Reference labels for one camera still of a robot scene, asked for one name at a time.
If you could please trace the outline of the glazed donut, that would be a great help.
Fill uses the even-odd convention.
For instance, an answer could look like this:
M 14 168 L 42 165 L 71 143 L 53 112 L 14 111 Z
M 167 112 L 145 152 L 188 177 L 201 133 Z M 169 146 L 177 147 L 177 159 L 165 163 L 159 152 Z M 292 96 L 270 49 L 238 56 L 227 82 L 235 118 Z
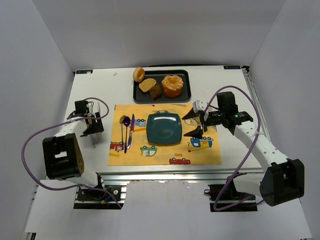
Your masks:
M 137 67 L 133 74 L 132 78 L 135 82 L 140 83 L 144 80 L 145 77 L 145 70 L 142 67 Z

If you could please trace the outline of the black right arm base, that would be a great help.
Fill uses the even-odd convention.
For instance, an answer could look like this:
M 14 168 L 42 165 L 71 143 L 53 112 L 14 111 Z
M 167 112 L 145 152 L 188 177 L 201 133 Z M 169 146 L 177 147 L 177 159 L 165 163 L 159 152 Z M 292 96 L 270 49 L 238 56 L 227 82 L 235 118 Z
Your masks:
M 218 193 L 220 192 L 223 186 L 224 186 L 223 184 L 210 184 L 203 191 L 203 193 L 209 198 L 209 206 L 210 206 L 210 211 L 212 213 L 216 212 L 216 210 L 214 209 L 214 203 L 218 196 Z M 226 207 L 242 199 L 245 199 L 248 196 L 249 195 L 247 193 L 231 193 L 231 191 L 227 189 L 223 192 L 216 207 L 217 208 Z M 257 212 L 257 211 L 258 211 L 258 206 L 257 206 L 257 201 L 255 196 L 251 197 L 250 199 L 236 206 L 222 210 L 222 212 Z

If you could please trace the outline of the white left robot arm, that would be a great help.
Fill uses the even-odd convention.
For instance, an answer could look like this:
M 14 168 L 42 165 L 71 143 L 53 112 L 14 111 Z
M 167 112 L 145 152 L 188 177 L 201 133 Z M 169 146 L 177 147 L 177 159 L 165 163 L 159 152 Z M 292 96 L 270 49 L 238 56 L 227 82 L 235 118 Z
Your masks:
M 42 141 L 46 175 L 50 180 L 70 181 L 81 186 L 102 189 L 101 176 L 85 168 L 78 140 L 104 131 L 101 110 L 94 103 L 79 100 L 68 116 L 69 123 L 54 136 Z

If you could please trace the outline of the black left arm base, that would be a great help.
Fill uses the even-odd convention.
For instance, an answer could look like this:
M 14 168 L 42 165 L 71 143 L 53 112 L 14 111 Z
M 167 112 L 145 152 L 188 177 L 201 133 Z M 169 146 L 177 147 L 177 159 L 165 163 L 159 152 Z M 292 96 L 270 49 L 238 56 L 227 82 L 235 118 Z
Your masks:
M 112 184 L 105 185 L 105 189 L 113 195 L 122 207 L 125 202 L 127 187 Z M 73 208 L 76 210 L 120 210 L 118 204 L 109 194 L 82 188 L 77 189 Z

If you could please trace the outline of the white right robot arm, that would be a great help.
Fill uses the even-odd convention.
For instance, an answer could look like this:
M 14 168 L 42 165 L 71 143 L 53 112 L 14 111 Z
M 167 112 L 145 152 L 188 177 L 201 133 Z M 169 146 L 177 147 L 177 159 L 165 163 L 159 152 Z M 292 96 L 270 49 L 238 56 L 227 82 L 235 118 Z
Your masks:
M 183 119 L 198 117 L 200 124 L 195 130 L 186 133 L 186 136 L 202 140 L 209 126 L 222 125 L 248 148 L 248 154 L 255 157 L 264 172 L 264 176 L 260 177 L 235 170 L 227 178 L 216 200 L 220 200 L 223 194 L 236 199 L 247 194 L 259 196 L 273 207 L 303 197 L 305 166 L 302 161 L 290 159 L 265 135 L 260 134 L 260 124 L 254 123 L 247 112 L 238 110 L 232 92 L 220 92 L 216 96 L 218 107 L 214 111 L 209 111 L 210 104 L 204 101 L 196 100 L 193 103 L 192 109 Z

